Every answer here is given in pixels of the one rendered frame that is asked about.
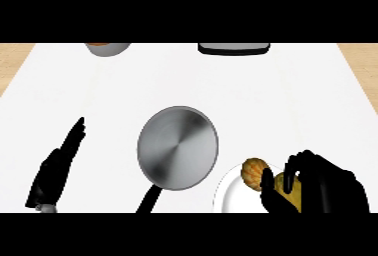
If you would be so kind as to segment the orange ridged fruit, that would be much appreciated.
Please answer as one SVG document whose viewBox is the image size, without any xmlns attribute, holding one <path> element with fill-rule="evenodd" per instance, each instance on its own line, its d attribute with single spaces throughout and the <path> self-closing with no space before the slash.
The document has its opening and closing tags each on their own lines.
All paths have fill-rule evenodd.
<svg viewBox="0 0 378 256">
<path fill-rule="evenodd" d="M 261 158 L 250 158 L 243 163 L 241 177 L 246 185 L 258 192 L 262 191 L 262 176 L 264 170 L 269 168 L 265 160 Z"/>
</svg>

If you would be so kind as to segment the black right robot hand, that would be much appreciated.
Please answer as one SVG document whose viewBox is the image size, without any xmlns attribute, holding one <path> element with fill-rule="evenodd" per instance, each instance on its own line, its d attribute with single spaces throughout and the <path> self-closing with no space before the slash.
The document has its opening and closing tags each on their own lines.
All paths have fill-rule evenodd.
<svg viewBox="0 0 378 256">
<path fill-rule="evenodd" d="M 284 192 L 287 194 L 293 191 L 295 175 L 299 175 L 302 182 L 302 210 L 297 210 L 275 190 L 272 170 L 264 170 L 261 198 L 269 213 L 370 213 L 365 188 L 354 172 L 342 169 L 311 150 L 292 155 L 286 163 Z"/>
</svg>

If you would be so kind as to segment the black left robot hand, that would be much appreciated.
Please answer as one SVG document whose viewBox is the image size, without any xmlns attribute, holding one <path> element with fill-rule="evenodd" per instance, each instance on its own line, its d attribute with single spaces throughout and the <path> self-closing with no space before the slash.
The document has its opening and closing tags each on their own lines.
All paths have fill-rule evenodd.
<svg viewBox="0 0 378 256">
<path fill-rule="evenodd" d="M 57 148 L 46 160 L 32 184 L 26 207 L 36 209 L 41 204 L 58 204 L 63 196 L 72 164 L 86 137 L 85 118 L 80 118 L 66 137 L 63 146 Z"/>
</svg>

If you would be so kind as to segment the grey bowl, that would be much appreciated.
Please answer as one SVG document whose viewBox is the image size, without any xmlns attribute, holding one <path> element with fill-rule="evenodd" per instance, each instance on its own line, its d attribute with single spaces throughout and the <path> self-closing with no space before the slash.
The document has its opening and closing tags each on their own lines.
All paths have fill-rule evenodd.
<svg viewBox="0 0 378 256">
<path fill-rule="evenodd" d="M 131 46 L 129 43 L 88 43 L 89 51 L 100 57 L 113 57 L 119 55 Z"/>
</svg>

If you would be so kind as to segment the white plate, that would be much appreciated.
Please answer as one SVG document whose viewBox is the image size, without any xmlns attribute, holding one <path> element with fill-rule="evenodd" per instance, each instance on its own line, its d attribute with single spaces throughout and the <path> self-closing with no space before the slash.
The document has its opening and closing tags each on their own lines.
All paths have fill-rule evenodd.
<svg viewBox="0 0 378 256">
<path fill-rule="evenodd" d="M 219 183 L 213 199 L 215 213 L 266 213 L 261 193 L 244 183 L 243 165 L 235 166 Z"/>
</svg>

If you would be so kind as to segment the black and grey appliance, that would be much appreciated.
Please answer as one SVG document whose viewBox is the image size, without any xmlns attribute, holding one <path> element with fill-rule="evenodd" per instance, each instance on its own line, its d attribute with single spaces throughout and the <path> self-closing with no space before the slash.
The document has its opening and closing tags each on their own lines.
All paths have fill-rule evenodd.
<svg viewBox="0 0 378 256">
<path fill-rule="evenodd" d="M 261 55 L 269 51 L 269 43 L 200 43 L 199 51 L 203 54 L 221 56 Z"/>
</svg>

